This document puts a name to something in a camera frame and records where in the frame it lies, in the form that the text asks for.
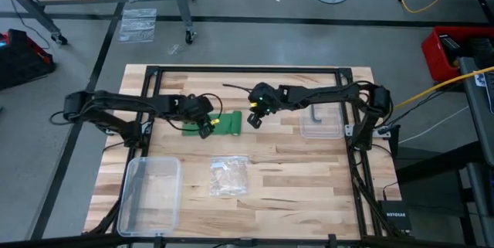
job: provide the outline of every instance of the clear plastic container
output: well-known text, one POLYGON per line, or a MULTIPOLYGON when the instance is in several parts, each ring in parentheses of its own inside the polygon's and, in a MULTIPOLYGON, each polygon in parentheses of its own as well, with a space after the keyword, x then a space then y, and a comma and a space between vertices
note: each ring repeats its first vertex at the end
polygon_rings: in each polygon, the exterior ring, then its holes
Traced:
POLYGON ((341 105, 314 104, 300 111, 300 132, 309 139, 340 139, 343 137, 341 105))
POLYGON ((178 226, 181 165, 172 157, 130 161, 118 215, 121 236, 169 236, 178 226))

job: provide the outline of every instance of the concrete floor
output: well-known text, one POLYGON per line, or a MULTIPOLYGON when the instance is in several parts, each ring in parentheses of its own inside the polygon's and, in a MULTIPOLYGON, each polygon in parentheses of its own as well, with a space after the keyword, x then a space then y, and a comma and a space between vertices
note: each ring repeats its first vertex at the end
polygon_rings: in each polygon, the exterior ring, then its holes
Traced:
MULTIPOLYGON (((407 1, 419 8, 432 0, 407 1)), ((494 8, 494 0, 489 3, 494 8)), ((0 0, 0 4, 3 11, 12 10, 9 0, 0 0)), ((112 4, 61 5, 49 6, 46 11, 110 14, 114 8, 112 4)), ((126 8, 156 8, 158 15, 178 13, 173 2, 127 4, 126 8)), ((317 0, 197 0, 191 10, 193 15, 217 16, 485 21, 476 0, 443 0, 414 15, 406 13, 397 0, 346 0, 339 5, 317 0)), ((36 21, 27 19, 26 23, 49 39, 36 21)), ((0 115, 0 242, 22 240, 30 232, 69 129, 50 125, 48 117, 62 109, 66 94, 85 87, 109 25, 100 20, 55 23, 70 42, 61 47, 52 44, 57 71, 45 79, 0 91, 0 104, 5 107, 0 115)), ((432 83, 420 47, 431 29, 219 22, 195 23, 195 27, 199 36, 192 46, 184 44, 180 22, 157 23, 153 42, 119 44, 115 38, 97 89, 117 91, 128 63, 371 66, 374 79, 391 90, 396 104, 432 83), (174 44, 180 44, 182 50, 169 55, 167 50, 174 44)), ((24 28, 18 19, 2 19, 0 30, 7 29, 24 28)), ((43 44, 38 36, 28 34, 43 44)), ((463 94, 444 94, 401 122, 402 138, 422 132, 465 105, 463 94)), ((447 151, 475 139, 466 111, 405 146, 447 151)), ((81 232, 104 142, 105 136, 93 125, 84 125, 45 237, 81 232)), ((449 190, 433 179, 402 188, 410 199, 435 197, 433 206, 447 203, 449 190)), ((462 241, 456 217, 413 209, 411 218, 417 238, 462 241)))

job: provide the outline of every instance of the wooden table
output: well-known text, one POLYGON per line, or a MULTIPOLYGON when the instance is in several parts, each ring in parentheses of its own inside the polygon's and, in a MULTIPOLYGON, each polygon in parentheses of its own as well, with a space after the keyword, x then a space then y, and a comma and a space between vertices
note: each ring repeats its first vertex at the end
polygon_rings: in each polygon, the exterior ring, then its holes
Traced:
MULTIPOLYGON (((140 95, 146 67, 127 65, 120 93, 140 95)), ((352 71, 354 80, 373 81, 369 67, 352 71)), ((224 111, 241 110, 244 119, 240 136, 213 135, 205 140, 183 137, 165 121, 155 121, 148 156, 175 156, 183 170, 179 227, 173 236, 327 240, 334 233, 339 240, 360 239, 345 140, 304 138, 300 111, 280 111, 263 118, 260 129, 252 128, 245 122, 249 115, 246 92, 222 83, 253 87, 261 81, 274 87, 280 83, 335 85, 334 75, 324 73, 215 73, 211 68, 210 73, 164 74, 160 94, 215 93, 224 111), (210 159, 229 155, 249 156, 249 193, 211 197, 210 159)), ((219 109, 218 102, 211 101, 219 109)), ((135 118, 134 113, 115 114, 129 121, 135 118)), ((120 137, 110 137, 107 145, 119 141, 120 137)), ((384 140, 374 143, 389 148, 384 140)), ((119 146, 104 152, 85 230, 96 226, 116 202, 127 151, 119 146)), ((397 181, 393 161, 380 148, 370 150, 368 158, 374 191, 382 199, 383 187, 397 181)), ((401 199, 398 185, 387 187, 386 194, 388 199, 401 199)), ((367 231, 372 234, 370 209, 362 199, 367 231)))

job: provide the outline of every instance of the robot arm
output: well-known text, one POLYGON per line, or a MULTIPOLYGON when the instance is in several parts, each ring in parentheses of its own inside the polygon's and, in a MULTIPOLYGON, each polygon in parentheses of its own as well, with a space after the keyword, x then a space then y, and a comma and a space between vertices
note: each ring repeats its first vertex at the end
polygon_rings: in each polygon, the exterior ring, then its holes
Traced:
POLYGON ((301 86, 280 85, 275 89, 267 83, 258 83, 249 94, 251 102, 247 121, 254 127, 261 126, 261 118, 279 110, 299 110, 311 104, 349 102, 364 112, 363 120, 354 126, 350 146, 368 151, 372 146, 372 134, 379 118, 389 115, 391 96, 383 86, 370 82, 356 82, 346 86, 307 89, 301 86), (367 91, 367 102, 360 98, 367 91))
POLYGON ((63 117, 72 123, 89 121, 100 129, 108 129, 120 134, 124 145, 129 148, 142 148, 142 126, 135 121, 124 121, 105 110, 126 110, 154 115, 167 121, 196 123, 201 138, 206 138, 214 130, 214 121, 208 116, 213 106, 204 95, 196 97, 172 94, 156 97, 135 97, 108 93, 100 90, 94 93, 80 91, 71 93, 65 99, 63 117))

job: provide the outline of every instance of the green towel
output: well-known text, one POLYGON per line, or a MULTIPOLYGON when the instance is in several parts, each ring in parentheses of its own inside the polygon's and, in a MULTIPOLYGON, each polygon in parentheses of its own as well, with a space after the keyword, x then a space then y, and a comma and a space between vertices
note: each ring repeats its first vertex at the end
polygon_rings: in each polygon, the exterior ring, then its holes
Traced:
MULTIPOLYGON (((209 117, 214 120, 218 114, 209 114, 209 117)), ((184 124, 184 129, 198 129, 196 124, 184 124)), ((233 113, 222 114, 219 118, 219 123, 215 125, 213 135, 240 135, 242 129, 242 112, 233 111, 233 113)), ((199 131, 182 131, 184 136, 199 136, 199 131)))

